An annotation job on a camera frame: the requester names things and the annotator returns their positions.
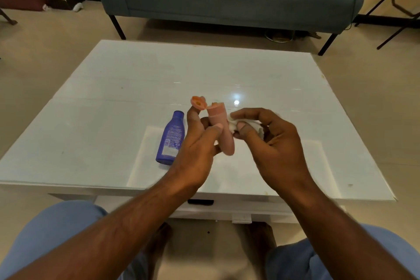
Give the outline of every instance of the blue bottle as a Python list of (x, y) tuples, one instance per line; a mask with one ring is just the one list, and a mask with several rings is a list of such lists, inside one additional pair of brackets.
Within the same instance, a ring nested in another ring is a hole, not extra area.
[(185, 137), (184, 112), (175, 111), (166, 125), (157, 150), (156, 161), (160, 164), (172, 165)]

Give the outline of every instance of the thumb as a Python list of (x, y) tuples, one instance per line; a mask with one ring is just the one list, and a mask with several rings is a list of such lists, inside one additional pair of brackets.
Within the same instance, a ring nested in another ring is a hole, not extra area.
[(267, 148), (268, 145), (260, 138), (257, 131), (251, 125), (240, 121), (236, 127), (238, 128), (241, 138), (248, 145), (254, 158)]
[(204, 133), (201, 135), (200, 141), (204, 145), (208, 145), (209, 147), (213, 148), (214, 142), (220, 137), (223, 131), (223, 124), (216, 124), (213, 126), (209, 126)]

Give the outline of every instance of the person's left hand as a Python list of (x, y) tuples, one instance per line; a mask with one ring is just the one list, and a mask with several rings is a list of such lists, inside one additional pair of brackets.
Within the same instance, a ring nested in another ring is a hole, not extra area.
[(208, 118), (200, 119), (199, 113), (200, 110), (195, 107), (188, 110), (186, 137), (166, 174), (183, 184), (183, 187), (192, 187), (195, 191), (206, 181), (213, 164), (213, 157), (220, 153), (219, 145), (214, 143), (223, 129), (222, 124), (210, 126)]

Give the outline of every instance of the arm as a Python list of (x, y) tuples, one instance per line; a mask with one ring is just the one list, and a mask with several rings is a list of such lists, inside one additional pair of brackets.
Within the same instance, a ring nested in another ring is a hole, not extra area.
[(171, 169), (150, 189), (20, 270), (9, 280), (117, 279), (149, 237), (205, 182), (222, 131), (187, 114), (188, 132)]
[(231, 116), (260, 120), (266, 128), (265, 141), (244, 122), (235, 136), (245, 140), (261, 176), (290, 206), (334, 279), (415, 279), (318, 188), (293, 124), (263, 108), (243, 108)]

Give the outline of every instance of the foot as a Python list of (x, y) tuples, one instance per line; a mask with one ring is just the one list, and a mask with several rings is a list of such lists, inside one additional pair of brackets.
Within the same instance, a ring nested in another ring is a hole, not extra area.
[(267, 254), (277, 247), (273, 229), (266, 222), (253, 222), (246, 225), (247, 236), (255, 252), (257, 272), (265, 280), (265, 259)]
[(152, 235), (143, 249), (147, 256), (149, 280), (153, 279), (157, 261), (163, 256), (166, 243), (172, 238), (173, 230), (170, 225), (163, 223), (159, 229)]

